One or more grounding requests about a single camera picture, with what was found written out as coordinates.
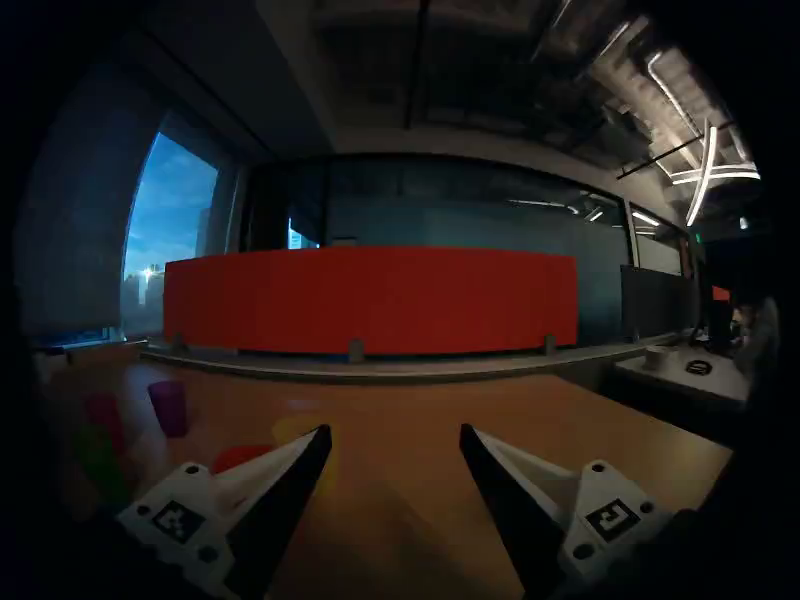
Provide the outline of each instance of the wooden table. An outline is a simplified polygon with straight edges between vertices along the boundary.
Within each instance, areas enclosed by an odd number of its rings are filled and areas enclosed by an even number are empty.
[[[152,413],[146,387],[163,378],[185,382],[185,439],[166,441]],[[278,599],[519,600],[522,587],[458,448],[463,422],[569,469],[606,459],[672,510],[697,507],[730,456],[551,375],[349,386],[119,362],[54,377],[48,392],[61,428],[80,421],[80,395],[101,390],[120,399],[137,494],[185,460],[211,464],[233,445],[331,425],[334,449],[270,590]],[[71,505],[85,512],[91,493],[76,491],[80,473],[71,469]]]
[[[645,368],[644,356],[615,363],[614,368],[620,375],[699,399],[714,408],[744,410],[750,382],[730,358],[680,346],[665,359],[664,365],[657,370]],[[686,364],[692,360],[708,362],[711,372],[708,375],[688,373]]]

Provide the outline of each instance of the purple cup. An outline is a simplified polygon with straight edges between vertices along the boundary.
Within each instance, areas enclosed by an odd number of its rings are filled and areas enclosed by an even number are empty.
[[[186,391],[180,381],[159,381],[147,386],[161,431],[167,437],[183,437],[189,430]]]

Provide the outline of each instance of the blue sky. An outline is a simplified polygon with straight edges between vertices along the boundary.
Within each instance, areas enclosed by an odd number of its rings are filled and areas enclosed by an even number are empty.
[[[211,206],[216,179],[214,167],[158,134],[131,213],[125,276],[194,257],[200,211]]]

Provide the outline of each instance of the red partition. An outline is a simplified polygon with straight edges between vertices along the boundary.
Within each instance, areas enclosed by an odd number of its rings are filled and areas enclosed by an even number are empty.
[[[726,290],[725,288],[718,288],[715,285],[711,286],[711,295],[712,299],[722,300],[723,302],[729,302],[731,299],[730,291]]]
[[[167,264],[164,331],[273,352],[446,354],[575,344],[575,259],[432,247],[340,247]]]

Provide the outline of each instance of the white desk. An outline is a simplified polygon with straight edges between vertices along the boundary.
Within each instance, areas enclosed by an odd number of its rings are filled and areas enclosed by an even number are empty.
[[[712,369],[708,375],[686,371],[686,363],[704,360]],[[742,375],[730,358],[717,356],[703,349],[681,346],[666,357],[658,370],[644,368],[644,356],[614,364],[617,373],[644,383],[681,392],[704,403],[726,410],[744,410],[750,393],[750,381]]]

